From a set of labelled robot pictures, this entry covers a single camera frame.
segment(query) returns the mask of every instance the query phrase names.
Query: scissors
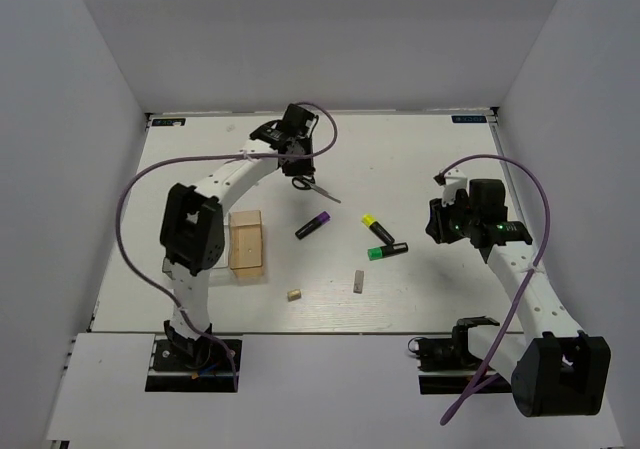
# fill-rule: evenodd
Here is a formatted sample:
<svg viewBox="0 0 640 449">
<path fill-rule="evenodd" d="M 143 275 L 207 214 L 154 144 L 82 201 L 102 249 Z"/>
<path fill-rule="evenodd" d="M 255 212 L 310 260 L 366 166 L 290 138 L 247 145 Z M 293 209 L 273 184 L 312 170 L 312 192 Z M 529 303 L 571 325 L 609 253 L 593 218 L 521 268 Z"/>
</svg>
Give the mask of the scissors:
<svg viewBox="0 0 640 449">
<path fill-rule="evenodd" d="M 324 196 L 327 199 L 331 199 L 338 204 L 342 204 L 342 201 L 340 199 L 333 197 L 328 191 L 316 185 L 316 180 L 313 176 L 295 176 L 293 179 L 291 179 L 291 184 L 293 185 L 293 187 L 301 191 L 316 191 L 321 196 Z"/>
</svg>

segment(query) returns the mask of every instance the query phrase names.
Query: purple highlighter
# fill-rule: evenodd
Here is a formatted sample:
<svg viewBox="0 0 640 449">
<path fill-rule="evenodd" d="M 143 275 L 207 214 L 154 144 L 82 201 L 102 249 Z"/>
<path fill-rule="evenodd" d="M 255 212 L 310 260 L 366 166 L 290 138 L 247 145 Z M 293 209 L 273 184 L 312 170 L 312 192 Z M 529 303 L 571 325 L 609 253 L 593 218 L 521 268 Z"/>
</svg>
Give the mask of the purple highlighter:
<svg viewBox="0 0 640 449">
<path fill-rule="evenodd" d="M 329 215 L 329 213 L 327 213 L 326 211 L 321 212 L 316 217 L 314 217 L 309 222 L 307 222 L 304 226 L 302 226 L 300 229 L 298 229 L 296 231 L 296 237 L 298 239 L 304 239 L 313 231 L 318 229 L 320 226 L 326 224 L 330 220 L 331 220 L 331 216 Z"/>
</svg>

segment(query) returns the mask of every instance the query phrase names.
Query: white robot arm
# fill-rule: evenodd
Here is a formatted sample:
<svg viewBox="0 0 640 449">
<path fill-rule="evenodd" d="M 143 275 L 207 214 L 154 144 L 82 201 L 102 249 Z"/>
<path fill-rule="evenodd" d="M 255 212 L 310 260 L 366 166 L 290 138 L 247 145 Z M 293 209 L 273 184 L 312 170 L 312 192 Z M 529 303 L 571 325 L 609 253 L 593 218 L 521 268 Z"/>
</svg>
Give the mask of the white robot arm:
<svg viewBox="0 0 640 449">
<path fill-rule="evenodd" d="M 513 301 L 535 254 L 524 224 L 507 220 L 504 185 L 475 179 L 467 193 L 467 178 L 459 169 L 437 176 L 436 181 L 444 187 L 443 197 L 429 203 L 427 234 L 437 243 L 468 238 Z M 491 367 L 511 383 L 516 405 L 525 416 L 597 414 L 611 359 L 609 346 L 602 337 L 585 334 L 546 274 L 534 270 L 516 312 L 524 336 L 506 334 Z M 461 319 L 451 339 L 425 338 L 421 357 L 432 369 L 477 367 L 496 339 L 496 326 L 486 317 Z"/>
<path fill-rule="evenodd" d="M 166 249 L 162 269 L 182 307 L 174 307 L 164 328 L 186 365 L 198 367 L 208 357 L 209 341 L 189 327 L 183 311 L 196 329 L 212 332 L 209 274 L 224 251 L 224 216 L 245 192 L 278 168 L 287 176 L 313 175 L 311 158 L 294 160 L 287 155 L 313 152 L 311 129 L 316 121 L 313 113 L 290 104 L 282 120 L 264 124 L 251 134 L 240 151 L 241 159 L 227 162 L 191 186 L 176 184 L 169 191 L 160 232 Z"/>
</svg>

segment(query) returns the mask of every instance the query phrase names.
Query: white tabletop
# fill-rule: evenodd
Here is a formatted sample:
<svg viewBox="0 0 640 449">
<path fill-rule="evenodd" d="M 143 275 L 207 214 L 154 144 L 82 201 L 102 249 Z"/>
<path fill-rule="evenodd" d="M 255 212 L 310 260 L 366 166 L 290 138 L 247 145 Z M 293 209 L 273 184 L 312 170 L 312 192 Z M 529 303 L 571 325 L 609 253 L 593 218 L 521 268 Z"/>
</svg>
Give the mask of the white tabletop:
<svg viewBox="0 0 640 449">
<path fill-rule="evenodd" d="M 189 117 L 184 126 L 151 127 L 140 168 L 178 156 L 237 151 L 249 133 L 273 115 Z M 228 269 L 211 279 L 209 312 L 219 333 L 449 332 L 460 317 L 502 320 L 509 300 L 479 253 L 467 241 L 437 245 L 424 232 L 433 181 L 459 157 L 496 153 L 487 124 L 453 124 L 445 115 L 338 115 L 335 148 L 316 158 L 317 182 L 342 204 L 298 191 L 281 173 L 263 179 L 232 208 L 259 209 L 265 232 L 266 274 L 240 284 Z M 321 119 L 314 146 L 330 137 Z M 160 169 L 134 188 L 123 223 L 126 246 L 139 267 L 170 287 L 161 273 L 158 242 L 169 188 L 190 184 L 221 163 L 187 163 Z M 495 161 L 472 161 L 470 178 L 503 178 Z M 510 198 L 510 217 L 515 213 Z M 299 241 L 294 232 L 322 211 L 324 227 Z M 409 252 L 370 262 L 380 241 L 360 222 L 371 213 Z M 353 293 L 354 273 L 365 271 L 364 291 Z M 288 302 L 286 293 L 302 291 Z M 138 280 L 114 249 L 102 283 L 94 331 L 162 332 L 171 302 Z M 514 321 L 512 330 L 520 330 Z"/>
</svg>

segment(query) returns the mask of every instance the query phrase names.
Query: cable tie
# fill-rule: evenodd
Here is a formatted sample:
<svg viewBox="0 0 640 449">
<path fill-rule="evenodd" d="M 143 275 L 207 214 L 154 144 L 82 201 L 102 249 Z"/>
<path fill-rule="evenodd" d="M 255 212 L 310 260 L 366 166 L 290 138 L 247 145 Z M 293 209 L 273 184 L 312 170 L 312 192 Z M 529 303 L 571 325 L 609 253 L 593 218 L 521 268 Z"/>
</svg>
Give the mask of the cable tie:
<svg viewBox="0 0 640 449">
<path fill-rule="evenodd" d="M 249 152 L 246 149 L 240 149 L 240 152 L 242 153 L 243 159 L 247 161 L 255 161 L 255 159 L 249 155 Z"/>
<path fill-rule="evenodd" d="M 520 272 L 521 273 L 527 273 L 529 271 L 533 271 L 534 274 L 546 274 L 547 273 L 547 271 L 542 269 L 540 266 L 534 266 L 533 262 L 529 262 L 529 264 L 527 264 L 527 267 L 522 269 Z"/>
</svg>

